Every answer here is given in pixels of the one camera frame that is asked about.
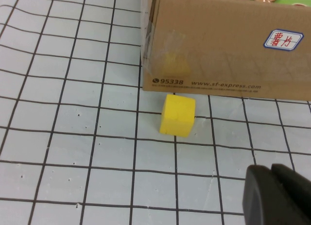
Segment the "shipping box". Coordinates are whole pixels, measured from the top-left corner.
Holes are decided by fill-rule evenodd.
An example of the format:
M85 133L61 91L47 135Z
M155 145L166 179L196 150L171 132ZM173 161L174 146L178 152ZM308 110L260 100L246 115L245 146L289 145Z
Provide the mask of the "shipping box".
M311 100L311 7L141 0L143 89Z

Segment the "black grid line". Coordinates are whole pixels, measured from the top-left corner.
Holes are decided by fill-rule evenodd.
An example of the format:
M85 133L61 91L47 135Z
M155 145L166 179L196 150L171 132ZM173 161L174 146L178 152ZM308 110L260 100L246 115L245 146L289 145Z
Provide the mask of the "black grid line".
M235 99L241 99L242 97L237 97L237 96L220 96L220 97L225 97L225 98L235 98ZM266 99L266 98L245 98L247 100L260 100L260 101L270 101L274 102L274 99ZM279 103L288 103L288 104L307 104L308 101L287 101L287 100L278 100Z
M10 163L10 164L24 164L24 165L33 165L33 166L43 166L43 163L32 163L32 162L22 162L22 161L9 161L9 160L0 160L0 163ZM89 166L84 165L66 165L66 164L54 164L54 163L46 163L45 166L49 167L60 167L60 168L80 168L80 169L88 169ZM134 172L133 169L124 169L124 168L111 168L111 167L97 167L91 166L91 169L97 170L113 170L120 172ZM158 174L166 174L166 175L186 175L186 176L195 176L195 177L203 177L203 178L212 178L215 175L204 175L204 174L195 174L195 173L175 173L175 172L165 172L165 171L156 171L156 170L147 170L147 169L135 169L136 173L158 173ZM223 176L220 175L221 179L231 179L231 180L242 180L245 178L232 177L232 176Z
M220 204L220 211L222 217L222 225L225 225L224 219L224 209L223 209L223 198L222 198L222 190L220 185L220 178L219 178L219 169L218 169L218 159L217 159L217 148L216 148L216 139L215 139L215 132L214 132L214 122L213 122L213 113L212 113L212 105L210 101L210 96L208 95L208 105L209 105L209 113L210 113L210 123L212 129L212 137L213 137L213 147L214 147L214 155L215 155L215 167L216 167L216 174L217 174L217 182L218 182L218 192L219 192L219 204Z
M49 130L31 130L31 129L21 129L21 128L9 128L9 130L16 130L16 131L23 131L23 132L37 132L37 133L51 133ZM55 134L61 134L61 135L75 135L75 136L85 136L85 137L92 137L93 134L85 134L85 133L70 133L70 132L60 132L60 131L54 131ZM129 138L129 137L119 137L119 136L109 136L109 135L96 135L97 137L101 138L119 138L119 139L128 139L128 140L135 140L135 138ZM162 143L170 143L174 144L174 141L166 141L166 140L158 140L158 139L151 139L151 138L137 138L139 141L154 141L154 142L162 142ZM186 145L195 145L195 146L214 146L213 144L203 144L203 143L194 143L194 142L176 142L177 144L186 144ZM247 150L251 151L251 148L247 147L237 147L237 146L226 146L226 145L220 145L216 144L216 146L227 148L227 149L236 149L236 150ZM278 151L278 150L265 150L265 149L259 149L254 148L254 151L262 151L262 152L272 152L272 153L284 153L288 154L288 151ZM305 155L305 156L311 156L311 153L302 153L302 152L293 152L292 154L297 155Z
M9 24L7 24L7 27L19 30L21 32L27 32L27 33L33 33L33 34L40 34L40 32L34 32L34 31L27 31L27 30L23 30L14 26L11 26ZM45 34L43 33L42 35L44 36L53 36L53 37L60 37L60 38L67 38L67 39L74 39L74 37L70 37L70 36L64 36L64 35L54 35L54 34ZM97 40L97 39L88 39L88 38L77 38L78 40L88 40L88 41L94 41L94 42L100 42L100 43L108 43L108 41L103 41L103 40ZM117 45L128 45L128 46L134 46L134 47L140 47L140 45L138 44L128 44L128 43L120 43L120 42L110 42L110 44L117 44Z
M18 1L19 1L19 0L16 1L14 7L12 8L12 11L11 11L10 16L8 17L7 21L6 21L6 24L9 22L9 19L10 19L12 13L13 13L14 8L17 6ZM52 3L53 3L53 2L51 2L51 4L50 4L49 10L48 10L48 14L49 14L50 11L51 11ZM26 80L27 80L27 76L28 76L29 71L30 71L30 68L31 68L31 66L32 66L32 64L33 64L33 61L34 61L34 58L35 58L35 54L36 54L36 51L37 51L37 49L38 49L38 46L39 46L39 43L40 43L40 40L41 40L41 37L42 37L43 30L44 30L45 25L46 25L46 23L47 23L47 20L48 20L47 17L48 17L48 15L46 16L46 18L45 18L45 20L44 20L44 24L43 24L43 27L42 27L42 29L41 29L40 36L39 36L38 41L37 41L37 44L36 44L36 47L35 47L35 51L34 51L34 53L32 53L32 58L31 58L29 67L28 67L27 72L26 72L26 74L25 74L25 77L24 77L23 83L22 83L22 85L21 85L19 94L18 94L18 96L17 96L16 102L15 102L15 104L14 104L14 107L13 107L13 110L12 110L12 113L11 113L11 116L10 116L10 119L9 119L8 126L7 126L7 128L6 128L6 130L5 130L5 134L4 134L4 137L3 137L3 140L2 140L2 144L1 144L1 147L0 147L0 156L1 156L1 153L2 153L2 150L3 150L3 147L4 147L4 144L5 144L5 141L6 141L6 137L7 137L8 132L9 132L9 128L10 128L11 123L12 123L12 120L13 120L13 116L14 116L15 110L16 110L16 108L17 108L18 101L19 101L19 99L20 99L20 97L21 97L22 91L23 91L23 89L24 89L24 86L25 86L25 83L26 83Z
M0 8L1 8L1 7L11 7L11 8L13 8L13 6L11 6L11 5L0 5ZM24 13L29 14L29 15L45 17L45 15L31 13L31 12L22 10L22 9L20 9L20 8L18 8L18 7L15 7L15 10L19 10L19 11L24 12ZM57 16L49 16L49 17L58 18L58 19L65 19L65 20L79 21L79 20L76 19L76 18L69 18L69 17L57 17ZM110 23L107 23L107 22L99 22L99 21L84 20L84 19L82 19L81 21L83 21L83 22L91 22L91 23L99 23L99 24L110 25ZM138 27L138 26L126 26L126 25L120 25L120 24L112 24L112 25L113 25L113 26L116 26L116 27L127 27L127 28L136 28L136 29L140 29L140 27Z
M28 75L28 77L34 77L34 78L46 78L46 79L59 79L64 80L64 78L57 78L57 77L43 77L43 76L33 76ZM113 84L113 83L102 83L102 82L93 82L93 81L85 81L85 80L77 80L77 79L66 79L67 81L75 81L75 82L85 82L85 83L95 83L95 84L103 84L103 85L112 85L112 86L121 86L121 87L134 87L137 88L137 86L129 86L129 85L122 85L122 84ZM16 98L6 97L6 96L0 96L0 98L8 99L8 100L17 100ZM97 108L97 106L91 106L91 105L84 105L84 104L69 104L69 103L55 103L55 102L40 102L40 101L34 101L34 100L24 100L19 99L19 101L23 102L29 102L34 104L51 104L51 105L68 105L68 106L80 106L80 107L89 107L89 108ZM135 110L128 110L128 109L120 109L120 108L110 108L110 107L101 107L101 109L106 110L114 110L114 111L124 111L124 112L137 112ZM138 111L138 113L146 113L146 114L155 114L155 115L161 115L160 112L149 112L149 111ZM204 118L204 119L210 119L210 117L205 116L195 116L195 118ZM248 123L248 124L261 124L261 125L271 125L271 126L278 126L278 127L289 127L289 128L299 128L299 129L311 129L311 127L304 127L304 126L294 126L294 125L284 125L284 124L273 124L273 123L264 123L264 122L255 122L255 121L239 121L239 120L231 120L231 119L224 119L224 118L213 118L214 120L219 121L230 121L230 122L238 122L238 123Z
M74 4L82 4L80 2L77 1L70 1L70 0L54 0L54 1L61 1L61 2L67 2L67 3L74 3ZM85 4L85 5L89 5L89 6L96 6L96 7L100 7L100 8L106 8L106 9L113 9L112 7L108 7L108 6L101 6L101 5L94 5L94 4ZM130 12L136 12L136 13L140 13L140 11L136 11L136 10L128 10L128 9L122 9L122 8L115 8L116 10L124 10L124 11L130 11Z
M177 139L174 136L174 159L175 159L175 198L176 198L176 225L179 225L179 198L178 198L178 162L177 162Z
M310 112L311 112L311 105L310 105L310 102L309 102L309 101L307 101L307 102L308 102L309 109L310 109Z
M5 46L3 44L0 44L1 47L12 49L18 52L24 52L30 55L33 55L33 52L28 52L20 49L15 49L9 46ZM60 57L60 58L66 58L66 59L77 59L77 60L85 60L85 61L95 61L95 62L107 62L107 63L112 63L112 64L119 64L119 65L124 65L124 66L136 66L136 67L141 67L140 65L135 65L135 64L128 64L128 63L122 63L122 62L114 62L114 61L106 61L106 60L95 60L95 59L88 59L88 58L80 58L80 57L69 57L69 56L61 56L61 55L51 55L51 54L42 54L42 53L36 53L38 56L52 56L52 57Z
M284 128L283 121L282 121L282 118L281 118L280 108L278 106L277 100L275 100L275 102L276 102L278 117L280 119L280 123L281 123L282 130L283 130L283 134L284 134L284 138L285 138L285 143L286 143L286 146L287 146L288 154L289 154L290 159L291 159L291 164L292 164L293 171L295 172L295 166L294 166L294 162L293 162L293 157L292 157L292 153L291 153L291 150L290 150L290 146L289 146L288 141L287 141L285 128Z
M16 199L16 198L1 198L0 201L15 201L15 202L34 202L31 199ZM37 200L37 203L44 204L57 204L57 205L84 205L84 206L93 206L93 207L109 207L109 208L130 208L130 205L112 205L112 204L97 204L97 203L82 203L82 202L58 202L58 201L46 201L46 200ZM140 209L152 209L152 210L165 210L165 211L177 211L175 208L163 208L163 207L147 207L147 206L133 206L133 208ZM197 209L178 209L178 211L182 212L194 212L194 213L207 213L207 214L221 214L220 211L213 210L197 210ZM240 215L243 216L243 213L236 212L223 212L223 214L227 215Z
M116 7L116 1L117 0L114 0L113 8ZM89 179L90 179L90 175L91 175L91 167L92 167L93 154L94 154L94 149L95 149L95 141L96 141L96 135L97 135L97 127L98 127L97 124L98 124L99 115L100 115L100 112L101 112L101 104L102 104L102 98L103 98L104 81L105 81L105 77L106 77L106 69L107 69L107 62L108 62L108 55L109 55L109 47L110 47L110 40L111 40L112 23L113 23L113 18L114 18L114 12L115 12L115 9L112 10L111 25L110 25L108 45L107 45L107 51L106 51L106 63L105 63L105 66L104 66L102 87L101 87L101 93L100 93L100 97L99 97L98 108L97 108L97 116L96 116L95 129L94 129L94 135L93 135L92 150L91 150L91 155L90 155L90 159L89 159L89 166L88 166L87 177L86 177L86 187L85 187L84 197L83 197L83 203L84 204L82 205L82 210L81 210L80 225L83 224L83 217L84 217L84 211L85 211L87 190L88 190Z
M14 6L11 6L12 9L11 9L11 12L10 12L9 17L7 18L5 24L3 24L4 26L3 26L2 30L1 30L1 33L0 33L0 39L1 39L1 37L2 37L2 34L3 34L3 32L4 32L5 28L6 28L6 26L8 25L8 22L9 22L11 16L12 16L12 13L14 12L14 10L15 10L15 8L16 8L16 6L17 6L18 1L19 1L19 0L16 0L15 3L14 3Z
M244 98L242 98L242 104L243 104L243 111L244 111L244 116L245 116L245 121L246 121L246 126L247 126L247 132L248 132L248 137L249 137L249 144L250 144L251 149L252 149L253 161L254 161L254 164L257 165L255 153L254 153L254 146L253 146L253 142L252 142L252 134L251 134L251 131L249 128L249 123L248 123L247 114L246 114L246 107L245 107Z
M53 5L53 0L51 2L51 6L50 6L50 9L49 9L49 12L48 12L48 14L46 16L45 24L47 22L49 14L50 14L50 10L52 8L52 5ZM80 13L80 18L82 17L83 8L84 7L82 6L81 13ZM79 32L79 27L80 27L80 21L78 22L78 26L77 26L77 30L76 30L76 34L75 34L76 37L77 37L78 32ZM71 54L70 54L71 57L73 55L75 43L76 43L76 39L74 40L73 45L72 45ZM59 97L59 103L61 103L62 96L63 96L63 93L64 93L64 88L65 88L65 84L66 84L66 78L67 78L67 75L68 75L68 72L69 72L70 64L71 64L71 58L69 59L69 62L68 62L68 67L67 67L66 75L65 75L65 78L64 78L64 81L63 81L63 86L62 86L62 90L61 90L60 97ZM52 137L53 137L53 132L54 132L54 129L55 129L55 124L56 124L56 120L57 120L57 116L58 116L58 112L59 112L59 107L60 107L60 105L58 105L57 108L56 108L56 113L55 113L52 129L51 129L51 134L50 134L50 138L49 138L49 142L48 142L48 147L46 149L46 153L45 153L45 156L44 156L44 161L43 161L43 165L42 165L42 168L41 168L38 184L37 184L37 187L36 187L36 190L35 190L34 203L33 203L33 206L32 206L31 212L30 212L30 216L29 216L29 220L28 220L28 225L31 224L31 221L32 221L32 218L33 218L33 215L34 215L35 201L37 200L37 197L38 197L41 180L42 180L43 173L44 173L44 170L45 170L46 161L47 161L47 158L48 158L49 149L50 149L51 141L52 141Z
M138 75L138 86L140 85L140 76L141 76L141 67L139 67L139 75ZM136 170L136 152L137 152L137 135L138 135L138 119L139 119L139 96L140 89L137 93L137 107L136 107L136 121L135 121L135 140L134 140L134 153L133 153L133 174L132 174L132 185L131 185L131 201L130 201L130 218L129 225L132 225L133 221L133 203L134 203L134 187L135 187L135 172Z

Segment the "white table surface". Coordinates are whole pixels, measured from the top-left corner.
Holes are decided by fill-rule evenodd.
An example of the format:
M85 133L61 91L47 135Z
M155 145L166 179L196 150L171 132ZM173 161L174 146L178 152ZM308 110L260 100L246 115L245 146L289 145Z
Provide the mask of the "white table surface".
M140 0L0 0L0 225L242 225L247 166L311 178L307 101L141 89Z

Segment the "yellow foam block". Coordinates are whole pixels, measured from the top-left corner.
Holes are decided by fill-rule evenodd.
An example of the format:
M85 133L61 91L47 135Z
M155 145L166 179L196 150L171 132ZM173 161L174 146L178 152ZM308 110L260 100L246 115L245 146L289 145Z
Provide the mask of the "yellow foam block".
M195 99L167 95L163 106L160 133L187 137L194 124Z

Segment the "grid mat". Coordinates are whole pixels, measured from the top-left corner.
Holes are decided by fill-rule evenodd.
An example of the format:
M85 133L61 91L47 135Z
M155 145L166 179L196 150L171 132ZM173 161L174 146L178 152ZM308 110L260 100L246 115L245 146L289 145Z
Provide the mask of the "grid mat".
M141 89L140 0L0 0L1 225L242 225L247 166L311 178L309 102Z

